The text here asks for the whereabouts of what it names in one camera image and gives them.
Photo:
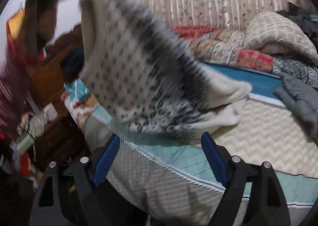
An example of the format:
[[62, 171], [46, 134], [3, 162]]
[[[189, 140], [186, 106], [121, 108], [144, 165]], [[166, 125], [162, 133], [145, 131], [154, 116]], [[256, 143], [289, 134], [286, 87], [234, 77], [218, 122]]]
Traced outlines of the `beige patterned folded blanket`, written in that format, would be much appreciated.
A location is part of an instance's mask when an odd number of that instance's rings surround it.
[[280, 45], [302, 54], [317, 65], [317, 50], [296, 23], [274, 12], [261, 12], [248, 24], [244, 47], [261, 50], [266, 45]]

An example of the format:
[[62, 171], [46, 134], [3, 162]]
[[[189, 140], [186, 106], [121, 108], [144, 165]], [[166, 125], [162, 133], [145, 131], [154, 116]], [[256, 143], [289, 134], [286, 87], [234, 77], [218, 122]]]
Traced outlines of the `red patchwork quilt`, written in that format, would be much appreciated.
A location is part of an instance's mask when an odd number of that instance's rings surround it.
[[172, 28], [186, 48], [201, 61], [228, 67], [240, 67], [271, 73], [273, 58], [243, 46], [245, 33], [208, 26], [176, 26]]

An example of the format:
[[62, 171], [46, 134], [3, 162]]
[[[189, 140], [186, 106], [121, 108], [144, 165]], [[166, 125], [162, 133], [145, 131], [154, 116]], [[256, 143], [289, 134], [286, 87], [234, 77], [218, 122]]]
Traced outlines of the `black clothes pile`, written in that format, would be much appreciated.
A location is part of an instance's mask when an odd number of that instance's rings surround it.
[[309, 14], [297, 5], [289, 2], [288, 7], [289, 10], [280, 10], [277, 13], [296, 23], [317, 48], [317, 22], [314, 22]]

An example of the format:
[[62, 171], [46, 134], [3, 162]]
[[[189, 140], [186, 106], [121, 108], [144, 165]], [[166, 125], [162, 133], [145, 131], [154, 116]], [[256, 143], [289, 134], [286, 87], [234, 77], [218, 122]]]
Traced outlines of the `carved brown wooden headboard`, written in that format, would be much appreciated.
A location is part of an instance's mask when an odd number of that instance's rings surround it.
[[45, 48], [48, 57], [35, 66], [30, 84], [30, 94], [38, 108], [44, 108], [51, 103], [59, 116], [68, 116], [68, 110], [61, 101], [65, 82], [60, 62], [72, 49], [79, 46], [83, 46], [80, 24], [75, 25], [72, 31], [61, 35], [54, 44]]

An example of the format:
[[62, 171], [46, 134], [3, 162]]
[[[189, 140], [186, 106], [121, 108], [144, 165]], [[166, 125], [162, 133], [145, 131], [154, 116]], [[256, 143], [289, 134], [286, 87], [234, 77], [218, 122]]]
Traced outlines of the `white black-patterned fleece garment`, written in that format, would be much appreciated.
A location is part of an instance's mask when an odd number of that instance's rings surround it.
[[197, 141], [238, 124], [252, 90], [200, 63], [139, 0], [80, 0], [80, 73], [129, 131]]

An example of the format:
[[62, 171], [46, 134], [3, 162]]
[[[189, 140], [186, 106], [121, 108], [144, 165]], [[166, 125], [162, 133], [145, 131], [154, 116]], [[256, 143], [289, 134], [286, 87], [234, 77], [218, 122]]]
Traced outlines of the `blue ribbed bed mat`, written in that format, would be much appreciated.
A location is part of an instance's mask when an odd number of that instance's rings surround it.
[[278, 96], [274, 94], [274, 90], [277, 87], [282, 86], [282, 81], [280, 77], [276, 75], [247, 68], [228, 67], [219, 64], [210, 64], [203, 61], [201, 61], [201, 63], [225, 74], [234, 80], [249, 82], [253, 87], [253, 94], [279, 100]]

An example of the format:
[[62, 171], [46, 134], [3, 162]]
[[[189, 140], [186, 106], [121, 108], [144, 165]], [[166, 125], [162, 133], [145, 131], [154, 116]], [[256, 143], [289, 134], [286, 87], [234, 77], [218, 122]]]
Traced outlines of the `grey padded jacket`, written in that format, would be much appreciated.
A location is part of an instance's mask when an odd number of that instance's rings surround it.
[[317, 144], [317, 90], [287, 73], [281, 75], [281, 80], [282, 86], [274, 93]]

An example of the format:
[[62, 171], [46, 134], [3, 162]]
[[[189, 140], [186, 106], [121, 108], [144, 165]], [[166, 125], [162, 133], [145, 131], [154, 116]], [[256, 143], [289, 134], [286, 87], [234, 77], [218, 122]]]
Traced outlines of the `dark navy pillow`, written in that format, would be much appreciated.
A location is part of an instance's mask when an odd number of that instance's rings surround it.
[[85, 63], [84, 47], [79, 46], [60, 62], [60, 69], [63, 74], [64, 82], [71, 83], [79, 77]]

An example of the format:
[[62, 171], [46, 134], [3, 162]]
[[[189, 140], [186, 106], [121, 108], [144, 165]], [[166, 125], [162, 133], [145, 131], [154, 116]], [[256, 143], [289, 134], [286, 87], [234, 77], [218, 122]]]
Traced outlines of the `beige zigzag bed cover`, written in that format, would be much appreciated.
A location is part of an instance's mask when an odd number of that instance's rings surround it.
[[317, 145], [286, 108], [249, 100], [240, 123], [212, 137], [248, 163], [268, 161], [277, 171], [317, 178]]

